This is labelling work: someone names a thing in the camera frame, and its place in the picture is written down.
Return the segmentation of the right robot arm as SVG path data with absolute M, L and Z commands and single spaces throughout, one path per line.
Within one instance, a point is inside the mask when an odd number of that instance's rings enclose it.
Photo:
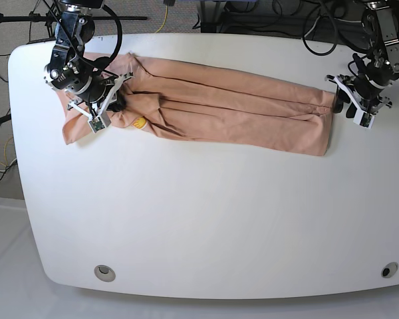
M 120 18 L 104 1 L 54 1 L 47 5 L 50 16 L 57 22 L 55 45 L 45 67 L 45 82 L 55 90 L 70 94 L 67 108 L 76 109 L 93 122 L 99 122 L 107 111 L 125 109 L 119 93 L 129 74 L 115 74 L 107 68 L 122 46 Z M 84 56 L 86 43 L 94 35 L 95 24 L 91 10 L 103 10 L 116 23 L 117 41 L 110 56 L 91 60 Z

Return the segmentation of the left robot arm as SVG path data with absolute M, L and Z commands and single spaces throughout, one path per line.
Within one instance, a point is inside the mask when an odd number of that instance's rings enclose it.
M 354 52 L 349 65 L 355 65 L 356 71 L 325 77 L 336 85 L 332 110 L 339 113 L 347 105 L 347 118 L 359 126 L 371 128 L 378 111 L 385 106 L 392 107 L 390 99 L 381 95 L 382 91 L 399 80 L 399 1 L 361 1 L 364 11 L 360 23 L 369 41 L 365 49 L 353 44 L 339 30 L 334 13 L 342 4 L 342 1 L 333 1 L 332 6 L 327 7 L 326 1 L 316 1 L 310 11 L 317 19 L 326 17 L 331 22 L 334 39 L 326 55 L 339 43 Z

